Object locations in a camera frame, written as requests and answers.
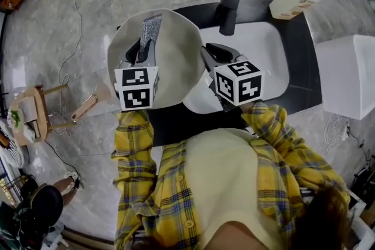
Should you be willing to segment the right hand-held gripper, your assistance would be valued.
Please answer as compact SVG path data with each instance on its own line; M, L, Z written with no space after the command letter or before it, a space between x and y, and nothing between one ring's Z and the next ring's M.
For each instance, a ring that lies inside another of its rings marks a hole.
M263 97L263 73L236 49L223 44L206 43L201 57L213 77L210 88L223 111L231 111Z

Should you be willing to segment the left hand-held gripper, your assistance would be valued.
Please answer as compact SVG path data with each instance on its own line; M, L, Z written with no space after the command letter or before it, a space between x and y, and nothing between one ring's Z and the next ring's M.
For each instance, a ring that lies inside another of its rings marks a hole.
M114 70L114 88L118 93L123 111L153 107L159 84L155 45L155 41L149 39L142 52L141 62L136 62L141 48L141 40L138 39L125 52L124 59Z

